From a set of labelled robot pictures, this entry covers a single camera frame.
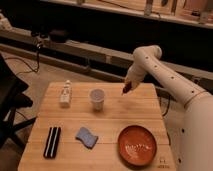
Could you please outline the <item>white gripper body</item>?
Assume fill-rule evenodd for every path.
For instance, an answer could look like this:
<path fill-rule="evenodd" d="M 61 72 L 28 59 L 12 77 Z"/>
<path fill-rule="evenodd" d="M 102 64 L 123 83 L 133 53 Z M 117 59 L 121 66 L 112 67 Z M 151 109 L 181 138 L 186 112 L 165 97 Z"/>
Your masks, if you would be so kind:
<path fill-rule="evenodd" d="M 146 71 L 140 67 L 131 66 L 126 74 L 125 77 L 125 84 L 128 84 L 129 82 L 139 82 L 139 84 L 144 80 L 144 77 L 146 75 Z"/>

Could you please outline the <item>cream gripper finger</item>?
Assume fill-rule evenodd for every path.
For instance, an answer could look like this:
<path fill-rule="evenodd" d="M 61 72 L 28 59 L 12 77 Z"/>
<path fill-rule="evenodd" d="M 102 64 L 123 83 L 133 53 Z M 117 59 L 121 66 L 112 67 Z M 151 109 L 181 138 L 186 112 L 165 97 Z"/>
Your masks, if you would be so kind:
<path fill-rule="evenodd" d="M 135 90 L 139 86 L 139 82 L 131 82 L 131 91 Z"/>

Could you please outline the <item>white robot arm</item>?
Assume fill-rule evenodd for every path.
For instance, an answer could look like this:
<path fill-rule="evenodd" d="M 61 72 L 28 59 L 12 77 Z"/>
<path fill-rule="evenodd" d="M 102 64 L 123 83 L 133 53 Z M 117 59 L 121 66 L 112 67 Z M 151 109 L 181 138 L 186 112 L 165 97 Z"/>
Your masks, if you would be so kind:
<path fill-rule="evenodd" d="M 137 47 L 122 93 L 151 74 L 185 108 L 178 171 L 213 171 L 213 94 L 167 67 L 161 56 L 158 45 Z"/>

